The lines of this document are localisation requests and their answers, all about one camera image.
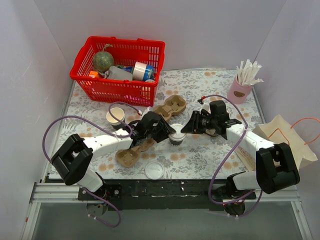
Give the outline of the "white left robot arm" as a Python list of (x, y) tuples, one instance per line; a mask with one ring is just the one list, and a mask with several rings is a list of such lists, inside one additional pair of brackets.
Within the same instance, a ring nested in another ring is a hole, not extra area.
[(77, 184), (88, 190), (95, 200), (101, 200), (107, 191), (102, 177), (89, 169), (91, 160), (134, 148), (147, 139), (159, 143), (175, 132), (161, 115), (149, 111), (142, 119), (125, 123), (115, 132), (108, 131), (104, 135), (85, 138), (78, 134), (69, 136), (51, 158), (51, 164), (65, 185)]

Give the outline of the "dark paper coffee cup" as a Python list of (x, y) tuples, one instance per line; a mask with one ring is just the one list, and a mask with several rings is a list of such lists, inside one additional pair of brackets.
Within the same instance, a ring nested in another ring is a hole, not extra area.
[(173, 145), (173, 146), (179, 146), (182, 144), (183, 140), (172, 140), (169, 139), (169, 142)]

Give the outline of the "kraft paper bag orange handles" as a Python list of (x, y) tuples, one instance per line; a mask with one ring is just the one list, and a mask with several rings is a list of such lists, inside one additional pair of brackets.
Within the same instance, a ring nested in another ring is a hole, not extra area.
[(301, 169), (318, 160), (316, 154), (310, 149), (295, 131), (294, 124), (288, 123), (277, 115), (269, 123), (259, 124), (253, 132), (258, 136), (276, 144), (286, 143), (290, 146), (297, 169)]

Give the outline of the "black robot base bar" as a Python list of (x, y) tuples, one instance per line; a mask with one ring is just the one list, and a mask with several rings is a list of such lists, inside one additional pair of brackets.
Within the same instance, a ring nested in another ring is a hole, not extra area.
[(122, 210), (208, 209), (224, 207), (209, 200), (209, 179), (107, 179), (107, 201)]

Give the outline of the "white plastic coffee lid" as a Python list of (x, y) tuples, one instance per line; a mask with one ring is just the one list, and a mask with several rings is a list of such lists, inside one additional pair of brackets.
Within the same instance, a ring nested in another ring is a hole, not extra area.
[(160, 179), (165, 173), (164, 166), (157, 161), (151, 161), (145, 166), (145, 175), (151, 180)]

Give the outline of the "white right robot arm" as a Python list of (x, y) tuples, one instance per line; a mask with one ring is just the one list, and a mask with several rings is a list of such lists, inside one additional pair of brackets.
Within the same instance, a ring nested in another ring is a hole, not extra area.
[(273, 143), (252, 131), (237, 119), (231, 119), (222, 100), (209, 103), (209, 111), (193, 111), (190, 120), (182, 128), (184, 134), (204, 134), (214, 130), (216, 134), (245, 150), (255, 160), (255, 171), (229, 176), (227, 195), (237, 199), (245, 190), (260, 189), (267, 194), (297, 185), (300, 175), (290, 146)]

